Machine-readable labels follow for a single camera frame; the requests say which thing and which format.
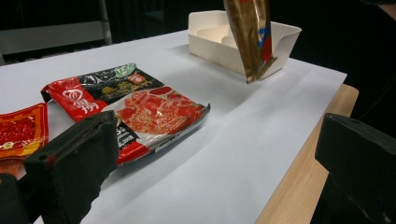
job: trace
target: black plastic part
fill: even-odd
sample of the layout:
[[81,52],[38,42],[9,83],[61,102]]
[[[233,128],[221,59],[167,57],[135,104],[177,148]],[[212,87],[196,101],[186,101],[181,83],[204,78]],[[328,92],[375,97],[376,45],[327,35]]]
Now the black plastic part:
[[80,223],[117,168],[117,120],[112,111],[88,117],[25,159],[45,223]]
[[14,175],[0,174],[0,223],[29,223],[23,197]]
[[353,223],[395,222],[396,139],[356,119],[326,114],[316,159],[330,174],[312,223],[352,217]]

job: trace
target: logo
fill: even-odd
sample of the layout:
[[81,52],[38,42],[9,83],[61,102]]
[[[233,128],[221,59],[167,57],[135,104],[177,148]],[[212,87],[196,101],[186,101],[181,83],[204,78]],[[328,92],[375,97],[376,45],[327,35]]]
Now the logo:
[[124,66],[116,68],[116,77],[126,77],[136,69],[135,63],[129,63]]
[[81,90],[64,91],[63,96],[67,97],[71,102],[73,102],[73,105],[80,108],[85,114],[93,112],[95,109],[99,109],[99,105],[97,103],[88,102],[88,100],[83,98],[84,92]]

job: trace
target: red snack package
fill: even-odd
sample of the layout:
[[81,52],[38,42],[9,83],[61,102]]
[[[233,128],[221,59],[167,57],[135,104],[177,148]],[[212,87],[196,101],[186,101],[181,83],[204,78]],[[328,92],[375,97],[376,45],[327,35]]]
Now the red snack package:
[[56,101],[75,121],[114,110],[120,120],[118,165],[168,146],[200,124],[210,110],[134,63],[54,81],[42,95],[46,102]]
[[144,89],[147,85],[160,87],[163,84],[136,68],[134,63],[129,63],[51,82],[41,94],[45,102],[51,99],[56,101],[70,118],[79,121],[101,112],[124,95]]
[[259,79],[275,58],[272,53],[268,0],[224,0],[247,83]]
[[15,175],[21,160],[49,141],[47,105],[0,115],[0,133],[0,172]]
[[135,91],[109,105],[120,120],[118,164],[168,146],[205,118],[209,106],[196,104],[168,86]]

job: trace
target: dark background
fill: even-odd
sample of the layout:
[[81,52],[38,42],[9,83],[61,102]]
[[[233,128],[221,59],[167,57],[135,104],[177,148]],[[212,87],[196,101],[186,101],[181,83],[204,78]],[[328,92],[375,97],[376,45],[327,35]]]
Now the dark background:
[[[224,10],[222,0],[106,0],[106,6],[113,43],[186,30],[191,12]],[[150,12],[161,14],[148,21]],[[359,0],[271,0],[270,12],[272,21],[303,29],[291,58],[347,73],[345,83],[360,91],[352,118],[396,137],[396,21]],[[101,18],[96,0],[1,0],[0,17],[0,29]]]

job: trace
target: food packaging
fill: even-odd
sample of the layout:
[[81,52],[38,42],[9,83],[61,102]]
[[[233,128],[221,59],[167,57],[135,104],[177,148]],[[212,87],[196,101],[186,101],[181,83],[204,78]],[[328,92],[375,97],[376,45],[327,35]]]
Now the food packaging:
[[233,37],[245,67],[247,83],[264,75],[272,53],[268,0],[224,0]]
[[198,104],[134,63],[54,81],[42,90],[75,121],[113,110],[119,120],[117,164],[136,161],[197,127],[210,105]]
[[49,141],[47,105],[0,115],[0,173],[17,175],[22,160]]

